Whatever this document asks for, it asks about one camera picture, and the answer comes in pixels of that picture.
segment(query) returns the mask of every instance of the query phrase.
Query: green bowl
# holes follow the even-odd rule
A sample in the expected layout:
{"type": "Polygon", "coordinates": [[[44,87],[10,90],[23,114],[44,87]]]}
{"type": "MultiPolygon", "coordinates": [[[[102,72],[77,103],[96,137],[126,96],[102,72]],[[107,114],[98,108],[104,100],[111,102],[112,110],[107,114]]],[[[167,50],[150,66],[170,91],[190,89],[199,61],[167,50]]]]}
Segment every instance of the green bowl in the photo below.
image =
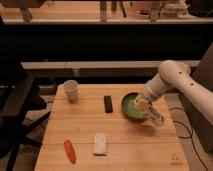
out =
{"type": "Polygon", "coordinates": [[[135,98],[138,93],[129,93],[122,99],[122,110],[123,113],[130,119],[143,121],[145,118],[143,117],[143,113],[138,112],[135,109],[135,98]]]}

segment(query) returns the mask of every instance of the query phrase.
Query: cable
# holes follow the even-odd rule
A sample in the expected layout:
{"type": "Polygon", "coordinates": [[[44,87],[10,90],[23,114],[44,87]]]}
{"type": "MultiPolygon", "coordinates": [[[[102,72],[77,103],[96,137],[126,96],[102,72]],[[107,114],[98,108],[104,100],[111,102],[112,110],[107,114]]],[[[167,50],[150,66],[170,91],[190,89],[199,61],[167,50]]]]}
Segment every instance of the cable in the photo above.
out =
{"type": "Polygon", "coordinates": [[[193,133],[193,132],[190,132],[189,128],[188,128],[185,124],[183,124],[182,122],[179,122],[179,121],[173,121],[173,122],[181,124],[183,127],[186,128],[186,130],[187,130],[188,133],[189,133],[189,136],[188,136],[188,137],[179,136],[178,138],[182,138],[182,139],[190,139],[190,138],[192,138],[192,136],[193,136],[192,133],[193,133]]]}
{"type": "MultiPolygon", "coordinates": [[[[24,119],[26,119],[26,120],[28,120],[28,121],[30,121],[30,122],[35,122],[34,120],[32,120],[32,119],[29,119],[29,118],[24,118],[24,119]]],[[[43,128],[44,130],[46,129],[42,124],[39,124],[39,126],[41,127],[41,128],[43,128]]]]}
{"type": "MultiPolygon", "coordinates": [[[[181,108],[181,107],[173,107],[173,108],[170,108],[169,110],[181,110],[181,111],[187,113],[187,111],[185,111],[185,110],[184,110],[183,108],[181,108]]],[[[184,125],[182,122],[179,122],[179,124],[183,125],[186,129],[188,129],[188,127],[187,127],[186,125],[184,125]]],[[[179,137],[179,138],[182,138],[182,139],[192,138],[194,131],[193,131],[193,128],[192,128],[192,125],[191,125],[191,124],[190,124],[190,126],[191,126],[191,132],[190,132],[191,135],[190,135],[190,137],[179,137]]]]}
{"type": "MultiPolygon", "coordinates": [[[[169,109],[169,110],[175,110],[175,109],[177,109],[177,110],[182,110],[182,111],[186,112],[183,108],[179,108],[179,107],[174,107],[174,108],[171,108],[171,109],[169,109]]],[[[201,164],[203,165],[203,167],[205,168],[205,170],[208,171],[208,168],[206,167],[205,163],[204,163],[203,160],[201,159],[201,157],[200,157],[200,155],[198,154],[197,149],[196,149],[196,147],[195,147],[194,140],[193,140],[193,127],[192,127],[192,125],[190,124],[191,130],[192,130],[192,131],[190,132],[189,128],[188,128],[184,123],[182,123],[182,122],[180,122],[180,121],[173,121],[173,122],[174,122],[174,123],[181,124],[182,126],[184,126],[184,128],[186,128],[186,130],[188,131],[188,133],[189,133],[190,136],[188,136],[188,137],[179,136],[179,138],[181,138],[181,139],[191,139],[192,147],[193,147],[193,149],[194,149],[194,151],[195,151],[195,153],[196,153],[196,155],[197,155],[199,161],[201,162],[201,164]]]]}

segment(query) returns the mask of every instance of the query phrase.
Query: white sponge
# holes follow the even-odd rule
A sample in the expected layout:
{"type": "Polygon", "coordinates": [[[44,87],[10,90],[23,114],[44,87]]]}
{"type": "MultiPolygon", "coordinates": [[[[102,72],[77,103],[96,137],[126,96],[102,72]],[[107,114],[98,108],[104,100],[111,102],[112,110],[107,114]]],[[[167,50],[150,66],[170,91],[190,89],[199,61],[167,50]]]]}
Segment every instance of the white sponge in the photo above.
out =
{"type": "Polygon", "coordinates": [[[106,134],[96,133],[94,136],[93,154],[97,156],[106,156],[106,152],[107,152],[106,134]]]}

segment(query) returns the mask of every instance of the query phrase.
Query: black remote control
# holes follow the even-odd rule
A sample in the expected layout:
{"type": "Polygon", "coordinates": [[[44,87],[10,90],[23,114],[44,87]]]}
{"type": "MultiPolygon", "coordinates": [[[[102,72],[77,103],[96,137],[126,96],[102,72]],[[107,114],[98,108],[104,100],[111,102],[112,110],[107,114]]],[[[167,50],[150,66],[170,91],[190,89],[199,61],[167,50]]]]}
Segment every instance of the black remote control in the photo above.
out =
{"type": "Polygon", "coordinates": [[[112,99],[111,96],[104,96],[104,105],[105,105],[105,112],[106,113],[112,113],[112,99]]]}

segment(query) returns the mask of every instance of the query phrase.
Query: toy carrot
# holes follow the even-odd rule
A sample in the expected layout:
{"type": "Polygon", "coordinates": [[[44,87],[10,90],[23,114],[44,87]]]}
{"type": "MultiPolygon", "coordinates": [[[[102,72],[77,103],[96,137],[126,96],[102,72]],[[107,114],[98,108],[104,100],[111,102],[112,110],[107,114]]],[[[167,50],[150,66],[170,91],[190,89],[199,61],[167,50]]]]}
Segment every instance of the toy carrot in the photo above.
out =
{"type": "Polygon", "coordinates": [[[76,162],[75,151],[70,140],[64,141],[64,149],[70,162],[75,164],[76,162]]]}

